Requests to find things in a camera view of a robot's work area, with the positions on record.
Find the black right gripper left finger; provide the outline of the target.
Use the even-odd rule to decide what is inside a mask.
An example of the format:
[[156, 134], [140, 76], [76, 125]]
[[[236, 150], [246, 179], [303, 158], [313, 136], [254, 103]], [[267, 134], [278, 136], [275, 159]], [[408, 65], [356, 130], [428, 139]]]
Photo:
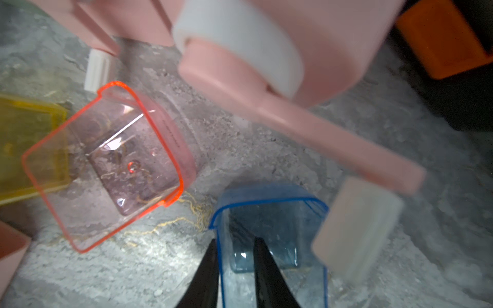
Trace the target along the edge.
[[216, 240], [212, 239], [187, 291], [176, 308], [217, 308], [219, 275], [218, 250]]

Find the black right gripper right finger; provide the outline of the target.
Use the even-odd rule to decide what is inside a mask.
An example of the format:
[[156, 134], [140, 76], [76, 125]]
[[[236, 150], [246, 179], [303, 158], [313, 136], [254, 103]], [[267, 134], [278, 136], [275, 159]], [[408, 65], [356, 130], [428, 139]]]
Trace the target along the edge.
[[264, 239], [254, 238], [253, 252], [257, 307], [300, 308]]

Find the blue transparent tray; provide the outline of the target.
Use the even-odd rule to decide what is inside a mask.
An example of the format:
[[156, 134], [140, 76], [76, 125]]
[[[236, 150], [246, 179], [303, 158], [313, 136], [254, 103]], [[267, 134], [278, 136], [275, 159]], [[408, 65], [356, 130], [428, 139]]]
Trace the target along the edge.
[[256, 307], [254, 239], [262, 238], [300, 307], [327, 307], [327, 269], [311, 243], [329, 207], [295, 184], [226, 190], [209, 223], [219, 256], [223, 307]]

